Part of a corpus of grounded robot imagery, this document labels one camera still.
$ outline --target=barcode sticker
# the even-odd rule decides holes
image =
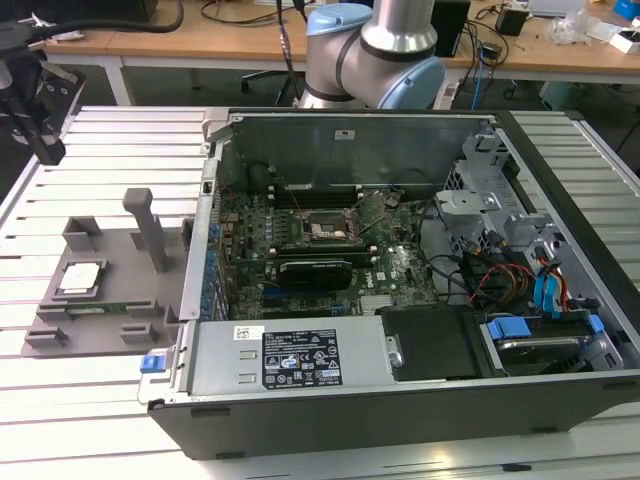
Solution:
[[[264,333],[263,325],[252,325],[248,327],[234,327],[233,339],[234,340],[262,340],[263,333]]]

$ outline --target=power supply label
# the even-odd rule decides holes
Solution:
[[[342,385],[335,330],[265,332],[262,352],[268,390]]]

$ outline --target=desk leg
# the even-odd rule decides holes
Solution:
[[[123,66],[120,57],[107,57],[103,63],[104,70],[107,72],[107,78],[109,79],[109,85],[111,85],[111,91],[119,107],[135,105],[131,89],[127,85],[122,72]]]
[[[202,90],[202,83],[200,83],[200,72],[197,68],[189,69],[189,81],[191,82],[191,90]]]
[[[456,97],[458,85],[460,84],[460,75],[453,71],[447,71],[444,82],[440,86],[436,100],[433,103],[434,110],[451,110],[451,104]]]

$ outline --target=black cable on desk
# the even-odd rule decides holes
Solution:
[[[490,13],[496,13],[496,14],[500,13],[504,8],[504,6],[505,6],[504,2],[502,2],[502,3],[496,3],[495,5],[489,5],[487,7],[483,7],[480,10],[478,10],[478,13],[476,13],[475,20],[484,20],[484,18]]]
[[[169,33],[177,30],[184,20],[182,0],[176,0],[176,6],[178,8],[178,15],[176,19],[168,25],[148,25],[146,23],[127,22],[124,20],[75,20],[51,27],[34,27],[32,40],[45,40],[63,33],[75,32],[76,30],[121,30],[127,32]]]
[[[469,23],[469,21],[465,21],[465,27],[466,30],[464,30],[467,34],[469,34],[469,40],[471,41],[471,65],[469,65],[469,68],[467,69],[467,72],[465,73],[464,77],[462,78],[462,82],[460,82],[460,85],[458,86],[458,91],[456,92],[455,97],[453,98],[454,100],[458,97],[458,94],[462,91],[462,89],[464,88],[465,84],[467,83],[467,80],[469,78],[469,75],[471,74],[471,70],[474,68],[478,68],[478,65],[476,64],[476,51],[478,50],[478,27],[476,27],[475,25],[472,25],[471,23]]]
[[[502,43],[504,43],[504,57],[502,57],[502,59],[497,60],[495,63],[493,62],[484,62],[484,64],[488,67],[497,67],[499,65],[502,65],[505,60],[507,59],[507,57],[509,56],[509,42],[507,42],[507,39],[504,38],[504,35],[502,35],[500,32],[498,32],[495,28],[490,27],[489,25],[482,23],[482,22],[476,22],[475,20],[469,20],[469,23],[471,23],[472,25],[476,25],[476,26],[482,26],[486,29],[488,29],[491,33],[493,33],[495,36],[499,37],[500,40],[502,40]]]
[[[258,17],[254,17],[254,18],[247,18],[246,20],[225,20],[224,18],[220,18],[218,17],[218,11],[216,11],[215,14],[211,15],[209,13],[207,13],[207,9],[211,6],[211,5],[218,5],[218,10],[220,10],[220,3],[219,0],[212,0],[210,2],[205,3],[201,8],[200,8],[200,14],[206,18],[207,20],[211,20],[212,22],[216,22],[216,23],[221,23],[222,25],[229,25],[232,27],[264,27],[266,25],[273,25],[278,23],[278,19],[276,18],[276,16],[278,15],[278,11],[273,11],[264,15],[260,15]],[[282,9],[282,12],[287,12],[289,10],[293,10],[296,7],[287,7]]]
[[[304,7],[309,5],[309,3],[304,3],[304,0],[293,0],[293,6],[304,20],[304,23],[309,23],[309,19],[307,18],[307,12],[304,11]]]
[[[296,78],[296,72],[293,69],[293,60],[291,59],[291,44],[289,43],[289,34],[284,27],[284,20],[282,19],[282,0],[276,0],[276,10],[278,12],[278,25],[280,27],[280,44],[282,46],[282,55],[284,56],[284,63],[287,64],[287,71],[289,73],[289,80],[293,85],[293,90],[296,92],[296,98],[300,99],[300,89],[298,88],[298,79]]]

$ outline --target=small black box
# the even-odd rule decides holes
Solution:
[[[522,26],[528,16],[529,12],[527,10],[503,8],[500,10],[498,20],[496,20],[496,30],[502,35],[517,37],[520,35]]]

